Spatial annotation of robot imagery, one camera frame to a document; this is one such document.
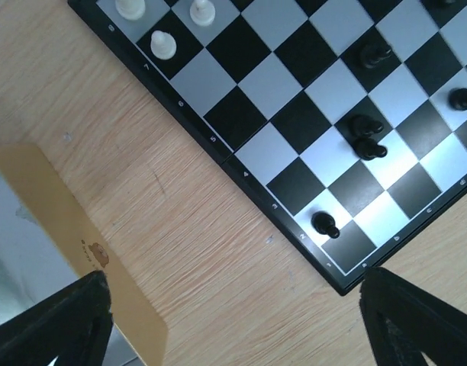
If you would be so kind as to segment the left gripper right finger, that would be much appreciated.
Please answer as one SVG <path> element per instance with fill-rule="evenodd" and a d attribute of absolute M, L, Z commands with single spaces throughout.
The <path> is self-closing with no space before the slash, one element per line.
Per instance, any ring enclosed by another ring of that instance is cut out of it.
<path fill-rule="evenodd" d="M 467 365 L 467 314 L 389 270 L 365 273 L 359 307 L 377 365 Z"/>

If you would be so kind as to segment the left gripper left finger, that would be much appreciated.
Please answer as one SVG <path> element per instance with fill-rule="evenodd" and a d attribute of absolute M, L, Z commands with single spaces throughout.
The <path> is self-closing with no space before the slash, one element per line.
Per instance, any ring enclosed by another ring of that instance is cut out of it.
<path fill-rule="evenodd" d="M 101 365 L 114 325 L 103 271 L 92 271 L 0 325 L 0 365 Z"/>

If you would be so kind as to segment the silver gold tin lid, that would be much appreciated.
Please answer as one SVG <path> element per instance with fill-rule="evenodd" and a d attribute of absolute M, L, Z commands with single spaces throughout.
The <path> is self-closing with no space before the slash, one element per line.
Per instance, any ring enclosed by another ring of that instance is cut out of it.
<path fill-rule="evenodd" d="M 165 321 L 34 144 L 0 145 L 0 264 L 26 303 L 103 271 L 116 328 L 107 362 L 163 363 Z"/>

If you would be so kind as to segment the black silver chess board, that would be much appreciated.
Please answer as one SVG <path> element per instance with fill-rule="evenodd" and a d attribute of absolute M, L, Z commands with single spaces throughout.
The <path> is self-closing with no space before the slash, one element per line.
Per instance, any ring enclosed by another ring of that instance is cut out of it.
<path fill-rule="evenodd" d="M 467 88 L 467 1 L 208 1 L 205 27 L 190 1 L 143 5 L 70 2 L 339 294 L 467 193 L 467 111 L 448 102 Z M 368 43 L 393 54 L 365 69 Z"/>

